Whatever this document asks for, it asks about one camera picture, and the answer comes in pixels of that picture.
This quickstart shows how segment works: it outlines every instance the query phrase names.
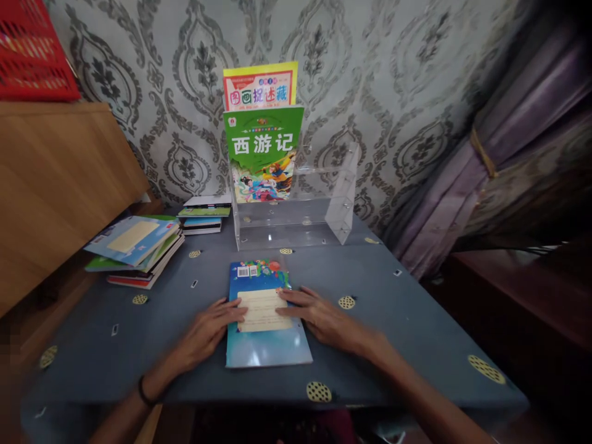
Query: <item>red basket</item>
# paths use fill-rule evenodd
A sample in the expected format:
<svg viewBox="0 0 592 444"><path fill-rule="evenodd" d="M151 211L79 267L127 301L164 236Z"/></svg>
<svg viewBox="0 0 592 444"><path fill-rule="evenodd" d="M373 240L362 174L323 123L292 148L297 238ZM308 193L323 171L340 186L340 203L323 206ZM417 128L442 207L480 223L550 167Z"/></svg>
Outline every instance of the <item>red basket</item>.
<svg viewBox="0 0 592 444"><path fill-rule="evenodd" d="M41 0L0 0L0 100L80 98Z"/></svg>

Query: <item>hand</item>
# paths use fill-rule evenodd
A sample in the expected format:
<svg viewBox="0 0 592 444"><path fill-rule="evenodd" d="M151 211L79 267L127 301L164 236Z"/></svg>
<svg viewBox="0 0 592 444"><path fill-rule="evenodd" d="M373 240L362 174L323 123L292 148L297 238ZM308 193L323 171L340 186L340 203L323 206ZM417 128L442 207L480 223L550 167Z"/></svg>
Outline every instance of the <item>hand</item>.
<svg viewBox="0 0 592 444"><path fill-rule="evenodd" d="M283 300L300 306L276 308L276 311L282 316L302 318L320 342L367 359L392 349L382 333L360 324L311 289L300 289L283 289L278 293Z"/></svg>
<svg viewBox="0 0 592 444"><path fill-rule="evenodd" d="M210 307L198 313L195 321L168 357L179 374L193 369L209 358L226 333L226 326L244 321L247 308L236 308L241 299L224 302L217 300Z"/></svg>

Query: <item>children's book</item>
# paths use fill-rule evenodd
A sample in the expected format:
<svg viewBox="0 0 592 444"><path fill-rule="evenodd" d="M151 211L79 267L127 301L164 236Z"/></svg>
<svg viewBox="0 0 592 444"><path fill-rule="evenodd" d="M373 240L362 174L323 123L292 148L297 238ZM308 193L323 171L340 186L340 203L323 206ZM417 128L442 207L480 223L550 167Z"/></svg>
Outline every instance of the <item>children's book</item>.
<svg viewBox="0 0 592 444"><path fill-rule="evenodd" d="M130 216L103 230L84 249L137 266L178 228L176 220Z"/></svg>
<svg viewBox="0 0 592 444"><path fill-rule="evenodd" d="M179 249L181 244L185 241L184 236L180 236L175 243L168 249L166 254L162 256L154 268L150 271L148 276L107 276L107 282L111 284L123 285L127 287L142 288L150 290L160 277L168 262L171 260L175 252Z"/></svg>
<svg viewBox="0 0 592 444"><path fill-rule="evenodd" d="M154 250L152 254L151 264L147 268L143 268L140 270L121 270L112 274L111 276L119 276L125 278L144 278L147 279L151 276L151 273L154 271L154 268L158 266L158 264L162 261L162 258L168 253L169 249L171 249L175 243L182 237L182 234L176 232L169 237L162 243L162 245Z"/></svg>
<svg viewBox="0 0 592 444"><path fill-rule="evenodd" d="M230 215L230 207L210 207L210 208L195 208L188 207L182 209L177 217L228 217Z"/></svg>
<svg viewBox="0 0 592 444"><path fill-rule="evenodd" d="M261 259L230 265L229 300L241 298L249 308L242 323L228 325L226 367L268 367L310 364L308 341L299 318L279 316L288 306L278 290L289 287L289 276L279 261Z"/></svg>
<svg viewBox="0 0 592 444"><path fill-rule="evenodd" d="M290 196L303 116L302 106L224 113L237 203Z"/></svg>
<svg viewBox="0 0 592 444"><path fill-rule="evenodd" d="M222 218L187 218L183 221L183 228L199 228L208 225L220 225Z"/></svg>
<svg viewBox="0 0 592 444"><path fill-rule="evenodd" d="M298 62L225 69L226 111L296 104Z"/></svg>
<svg viewBox="0 0 592 444"><path fill-rule="evenodd" d="M183 234L211 234L222 230L222 218L186 218L183 220Z"/></svg>
<svg viewBox="0 0 592 444"><path fill-rule="evenodd" d="M174 221L176 220L175 216L166 216L166 215L149 215L145 216L150 219L158 219L158 220L168 220ZM158 252L160 250L156 249L144 259L140 264L137 266L129 265L123 262L119 262L110 258L106 258L105 256L95 255L95 257L84 267L86 271L89 272L101 272L101 271L133 271L133 270L142 270L148 272L154 263L160 257Z"/></svg>
<svg viewBox="0 0 592 444"><path fill-rule="evenodd" d="M232 196L230 193L216 196L193 196L183 205L186 208L224 208L230 207Z"/></svg>

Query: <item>right hand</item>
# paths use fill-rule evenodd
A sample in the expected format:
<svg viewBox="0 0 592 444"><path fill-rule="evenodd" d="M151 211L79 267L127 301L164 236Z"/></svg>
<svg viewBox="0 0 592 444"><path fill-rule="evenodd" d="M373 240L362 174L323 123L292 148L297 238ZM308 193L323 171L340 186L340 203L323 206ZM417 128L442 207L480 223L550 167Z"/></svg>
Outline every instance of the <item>right hand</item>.
<svg viewBox="0 0 592 444"><path fill-rule="evenodd" d="M282 316L302 318L320 342L369 359L385 348L392 349L382 333L362 325L311 289L300 290L282 289L278 296L299 306L276 311Z"/></svg>

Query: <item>wrist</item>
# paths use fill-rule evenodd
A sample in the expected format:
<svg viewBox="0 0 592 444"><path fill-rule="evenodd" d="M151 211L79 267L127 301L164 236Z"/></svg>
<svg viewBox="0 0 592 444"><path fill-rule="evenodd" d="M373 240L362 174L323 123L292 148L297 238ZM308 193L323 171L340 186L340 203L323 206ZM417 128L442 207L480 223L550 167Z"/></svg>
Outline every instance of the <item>wrist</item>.
<svg viewBox="0 0 592 444"><path fill-rule="evenodd" d="M170 357L161 360L144 375L144 380L142 381L144 394L152 401L157 400L181 373L178 365Z"/></svg>
<svg viewBox="0 0 592 444"><path fill-rule="evenodd" d="M391 372L401 360L400 355L382 333L377 333L366 344L361 356L383 372Z"/></svg>

